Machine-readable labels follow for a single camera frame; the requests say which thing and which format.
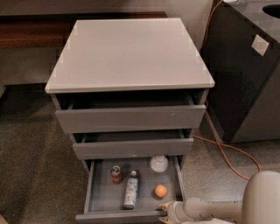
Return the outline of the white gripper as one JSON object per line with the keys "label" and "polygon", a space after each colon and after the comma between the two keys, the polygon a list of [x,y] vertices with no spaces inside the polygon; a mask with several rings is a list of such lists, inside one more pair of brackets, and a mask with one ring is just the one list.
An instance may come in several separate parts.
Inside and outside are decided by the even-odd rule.
{"label": "white gripper", "polygon": [[161,210],[167,210],[167,216],[160,217],[159,220],[164,224],[181,224],[182,220],[176,214],[176,209],[179,207],[180,202],[171,201],[168,203],[158,205]]}

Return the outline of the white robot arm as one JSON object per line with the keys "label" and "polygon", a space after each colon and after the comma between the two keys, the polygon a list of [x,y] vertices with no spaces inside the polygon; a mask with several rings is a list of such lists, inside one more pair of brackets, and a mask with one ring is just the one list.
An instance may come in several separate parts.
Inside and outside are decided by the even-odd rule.
{"label": "white robot arm", "polygon": [[218,219],[232,224],[280,224],[280,173],[261,171],[247,183],[240,201],[207,201],[192,197],[158,206],[164,224]]}

